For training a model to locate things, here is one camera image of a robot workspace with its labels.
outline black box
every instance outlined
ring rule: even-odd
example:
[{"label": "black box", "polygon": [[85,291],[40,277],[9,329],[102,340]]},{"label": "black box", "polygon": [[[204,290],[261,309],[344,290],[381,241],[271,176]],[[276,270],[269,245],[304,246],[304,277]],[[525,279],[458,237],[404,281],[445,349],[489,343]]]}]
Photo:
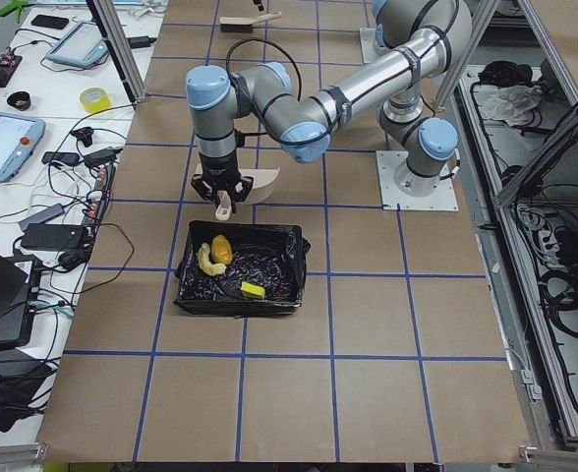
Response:
[{"label": "black box", "polygon": [[[209,276],[198,266],[202,243],[223,234],[232,246],[234,261],[223,275]],[[288,315],[302,305],[307,278],[309,242],[300,226],[191,221],[180,278],[180,308],[194,315],[264,317]],[[241,294],[241,282],[265,289],[264,300]]]}]

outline plastic container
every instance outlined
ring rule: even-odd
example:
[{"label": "plastic container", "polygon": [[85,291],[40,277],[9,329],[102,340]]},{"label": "plastic container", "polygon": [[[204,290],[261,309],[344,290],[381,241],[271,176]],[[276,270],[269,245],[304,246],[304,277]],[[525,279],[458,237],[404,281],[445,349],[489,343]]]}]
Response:
[{"label": "plastic container", "polygon": [[[230,242],[234,261],[223,275],[209,276],[198,266],[198,250],[218,234]],[[193,315],[291,314],[302,305],[310,248],[300,226],[191,221],[175,274],[180,285],[174,303]],[[265,298],[247,298],[241,282],[263,287]]]}]

